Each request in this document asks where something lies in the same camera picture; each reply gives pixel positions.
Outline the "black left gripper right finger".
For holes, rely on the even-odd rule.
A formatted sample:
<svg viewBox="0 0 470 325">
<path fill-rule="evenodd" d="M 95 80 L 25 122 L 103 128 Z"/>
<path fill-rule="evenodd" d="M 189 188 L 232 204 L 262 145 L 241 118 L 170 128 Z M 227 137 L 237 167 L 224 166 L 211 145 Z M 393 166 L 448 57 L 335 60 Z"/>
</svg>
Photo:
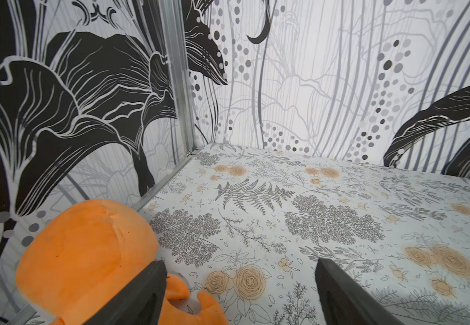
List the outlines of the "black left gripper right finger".
<svg viewBox="0 0 470 325">
<path fill-rule="evenodd" d="M 401 323 L 334 261 L 320 258 L 316 265 L 315 279 L 327 324 Z"/>
</svg>

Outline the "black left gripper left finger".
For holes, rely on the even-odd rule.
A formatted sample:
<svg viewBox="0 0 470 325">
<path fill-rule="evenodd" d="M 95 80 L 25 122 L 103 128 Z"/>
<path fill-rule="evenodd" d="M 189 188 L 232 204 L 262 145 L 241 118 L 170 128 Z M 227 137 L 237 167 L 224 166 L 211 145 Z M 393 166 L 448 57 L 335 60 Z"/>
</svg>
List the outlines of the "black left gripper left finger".
<svg viewBox="0 0 470 325">
<path fill-rule="evenodd" d="M 163 307 L 166 278 L 163 261 L 150 263 L 85 325 L 157 324 Z"/>
</svg>

